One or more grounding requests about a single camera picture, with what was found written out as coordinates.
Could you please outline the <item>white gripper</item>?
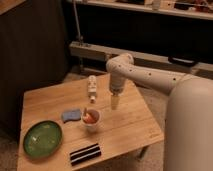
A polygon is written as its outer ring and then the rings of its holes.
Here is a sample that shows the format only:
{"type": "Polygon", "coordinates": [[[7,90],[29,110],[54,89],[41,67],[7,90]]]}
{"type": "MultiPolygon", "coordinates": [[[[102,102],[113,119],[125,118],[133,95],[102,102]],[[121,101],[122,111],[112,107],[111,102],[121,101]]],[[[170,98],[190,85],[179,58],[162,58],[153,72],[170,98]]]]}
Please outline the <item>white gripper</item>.
{"type": "Polygon", "coordinates": [[[112,94],[111,95],[111,109],[116,110],[119,104],[119,95],[123,92],[125,85],[125,79],[122,77],[111,76],[109,82],[109,89],[112,94]]]}

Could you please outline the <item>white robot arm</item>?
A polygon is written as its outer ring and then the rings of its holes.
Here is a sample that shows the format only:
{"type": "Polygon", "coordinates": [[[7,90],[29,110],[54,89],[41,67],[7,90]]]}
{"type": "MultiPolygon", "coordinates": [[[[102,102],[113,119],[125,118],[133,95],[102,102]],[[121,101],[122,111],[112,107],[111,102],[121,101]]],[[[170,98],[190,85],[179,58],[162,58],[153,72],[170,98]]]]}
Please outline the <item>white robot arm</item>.
{"type": "Polygon", "coordinates": [[[169,97],[163,171],[213,171],[213,80],[134,64],[128,53],[106,63],[115,96],[132,80],[169,97]]]}

